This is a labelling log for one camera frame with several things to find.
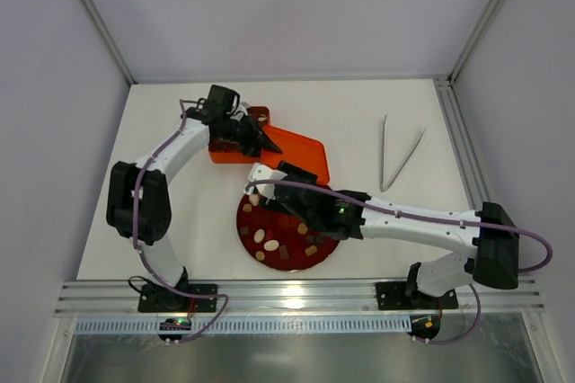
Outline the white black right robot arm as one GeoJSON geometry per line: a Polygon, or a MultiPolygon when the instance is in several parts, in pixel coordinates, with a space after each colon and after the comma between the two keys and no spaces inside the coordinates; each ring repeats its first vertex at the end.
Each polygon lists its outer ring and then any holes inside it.
{"type": "Polygon", "coordinates": [[[253,177],[267,208],[296,216],[331,239],[395,239],[445,250],[437,260],[411,266],[406,294],[412,302],[439,298],[471,282],[500,290],[518,287],[519,235],[497,203],[485,202],[479,211],[441,212],[360,191],[329,191],[314,174],[295,167],[257,167],[253,177]]]}

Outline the orange compartment chocolate box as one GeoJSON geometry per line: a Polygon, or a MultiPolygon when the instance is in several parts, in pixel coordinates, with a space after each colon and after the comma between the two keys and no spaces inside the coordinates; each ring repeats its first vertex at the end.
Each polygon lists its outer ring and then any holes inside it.
{"type": "MultiPolygon", "coordinates": [[[[270,110],[266,106],[247,106],[242,104],[235,117],[238,119],[242,113],[247,113],[253,117],[261,126],[270,124],[270,110]],[[259,121],[261,115],[267,115],[268,119],[259,121]]],[[[237,144],[221,139],[214,139],[209,143],[208,153],[211,161],[215,164],[250,165],[256,161],[255,157],[243,155],[237,144]]]]}

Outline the orange box lid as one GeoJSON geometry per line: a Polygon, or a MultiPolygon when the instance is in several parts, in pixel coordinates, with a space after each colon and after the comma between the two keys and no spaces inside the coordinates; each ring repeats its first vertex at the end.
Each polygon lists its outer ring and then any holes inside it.
{"type": "Polygon", "coordinates": [[[319,184],[329,184],[330,171],[322,142],[272,125],[265,125],[263,130],[282,153],[262,150],[261,163],[279,169],[280,163],[286,162],[316,175],[319,184]]]}

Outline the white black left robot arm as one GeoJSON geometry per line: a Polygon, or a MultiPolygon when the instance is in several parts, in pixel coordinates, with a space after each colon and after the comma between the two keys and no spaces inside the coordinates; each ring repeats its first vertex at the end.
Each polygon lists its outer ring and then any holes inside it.
{"type": "Polygon", "coordinates": [[[214,140],[236,144],[244,156],[280,147],[241,105],[238,92],[212,85],[205,98],[180,102],[181,122],[164,143],[136,162],[111,168],[106,221],[131,241],[151,279],[140,297],[176,310],[193,297],[189,276],[167,236],[172,221],[170,181],[214,140]]]}

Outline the metal tongs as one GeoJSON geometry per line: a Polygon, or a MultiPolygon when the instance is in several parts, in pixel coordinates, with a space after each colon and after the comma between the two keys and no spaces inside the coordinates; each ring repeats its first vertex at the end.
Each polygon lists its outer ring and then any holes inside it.
{"type": "Polygon", "coordinates": [[[426,128],[419,129],[412,142],[400,155],[390,152],[388,120],[386,114],[381,119],[379,130],[379,171],[378,185],[380,192],[388,192],[402,173],[404,167],[410,162],[426,135],[426,128]]]}

